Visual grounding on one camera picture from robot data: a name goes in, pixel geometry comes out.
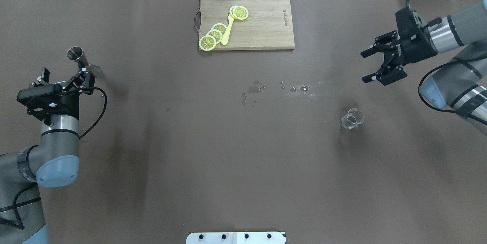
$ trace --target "wooden cutting board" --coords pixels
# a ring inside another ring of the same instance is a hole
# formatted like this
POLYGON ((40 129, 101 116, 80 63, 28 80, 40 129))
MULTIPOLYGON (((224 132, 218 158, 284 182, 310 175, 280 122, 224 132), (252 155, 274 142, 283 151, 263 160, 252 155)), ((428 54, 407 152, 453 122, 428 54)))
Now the wooden cutting board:
POLYGON ((200 38, 215 23, 228 25, 233 5, 245 6, 249 16, 235 20, 228 44, 218 44, 213 51, 294 49, 290 0, 201 0, 200 38))

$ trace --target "tabletop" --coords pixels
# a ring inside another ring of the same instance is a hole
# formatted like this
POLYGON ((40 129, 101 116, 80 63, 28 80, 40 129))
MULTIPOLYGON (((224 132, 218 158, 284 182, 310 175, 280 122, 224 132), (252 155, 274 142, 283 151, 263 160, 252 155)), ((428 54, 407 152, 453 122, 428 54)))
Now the tabletop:
MULTIPOLYGON (((204 53, 199 0, 0 0, 2 152, 38 143, 17 92, 42 67, 70 77, 66 51, 80 46, 103 69, 108 108, 80 141, 76 182, 41 188, 53 244, 245 230, 289 244, 487 242, 487 140, 417 95, 456 51, 389 86, 360 79, 381 64, 360 52, 396 29, 404 1, 291 0, 294 50, 204 53), (352 107, 365 121, 348 130, 352 107)), ((479 1, 411 3, 431 20, 479 1)), ((81 96, 81 131, 102 106, 81 96)))

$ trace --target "clear glass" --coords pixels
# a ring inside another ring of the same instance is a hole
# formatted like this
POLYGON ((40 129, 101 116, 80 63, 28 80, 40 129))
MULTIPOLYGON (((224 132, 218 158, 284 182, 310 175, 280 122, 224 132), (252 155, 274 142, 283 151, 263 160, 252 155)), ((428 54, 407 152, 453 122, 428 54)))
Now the clear glass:
POLYGON ((353 129, 364 123, 364 114, 357 108, 348 110, 347 114, 341 118, 341 125, 347 129, 353 129))

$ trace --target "water spill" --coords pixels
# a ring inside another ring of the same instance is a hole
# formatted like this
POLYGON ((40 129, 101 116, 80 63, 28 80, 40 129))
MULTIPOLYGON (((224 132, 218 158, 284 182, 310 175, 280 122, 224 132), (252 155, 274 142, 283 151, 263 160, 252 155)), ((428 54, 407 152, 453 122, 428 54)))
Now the water spill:
POLYGON ((249 93, 260 93, 261 88, 259 86, 249 86, 248 87, 248 92, 249 93))

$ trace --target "robotic arm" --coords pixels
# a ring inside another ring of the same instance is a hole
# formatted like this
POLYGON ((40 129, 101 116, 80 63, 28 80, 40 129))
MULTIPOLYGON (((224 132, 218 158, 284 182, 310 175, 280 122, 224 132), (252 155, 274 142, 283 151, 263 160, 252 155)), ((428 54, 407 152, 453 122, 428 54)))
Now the robotic arm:
POLYGON ((396 21, 397 31, 377 37, 360 53, 364 58, 377 52, 384 56, 380 69, 362 80, 389 85, 407 76, 404 65, 466 46, 422 81, 419 92, 435 109, 448 105, 454 111, 441 111, 457 113, 487 135, 487 91, 477 84, 487 74, 487 0, 428 23, 407 6, 396 12, 396 21))
POLYGON ((70 80, 49 84, 49 70, 43 68, 17 96, 27 113, 42 121, 40 145, 0 155, 0 244, 48 243, 38 185, 66 186, 78 176, 79 96, 99 89, 94 81, 101 69, 88 63, 79 47, 67 57, 78 63, 70 80))

